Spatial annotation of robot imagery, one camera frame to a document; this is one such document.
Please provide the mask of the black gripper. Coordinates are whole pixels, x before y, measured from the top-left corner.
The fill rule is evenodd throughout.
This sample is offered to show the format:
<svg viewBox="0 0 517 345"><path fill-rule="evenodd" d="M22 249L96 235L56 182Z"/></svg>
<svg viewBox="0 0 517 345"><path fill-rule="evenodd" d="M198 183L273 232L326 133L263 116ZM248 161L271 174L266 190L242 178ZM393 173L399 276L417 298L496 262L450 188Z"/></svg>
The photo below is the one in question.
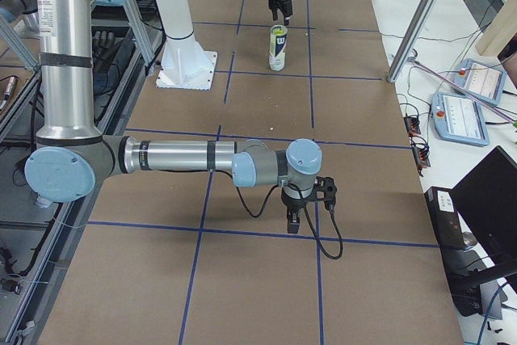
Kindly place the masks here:
<svg viewBox="0 0 517 345"><path fill-rule="evenodd" d="M291 0L268 0L268 6L272 14L272 19L278 19L278 8L284 17L284 25L289 25L292 17L292 1Z"/></svg>
<svg viewBox="0 0 517 345"><path fill-rule="evenodd" d="M315 196L314 189L306 189L298 192L290 187L283 187L281 192L281 200L287 209L287 232L289 234L298 234L300 228L300 218L297 214L308 201Z"/></svg>

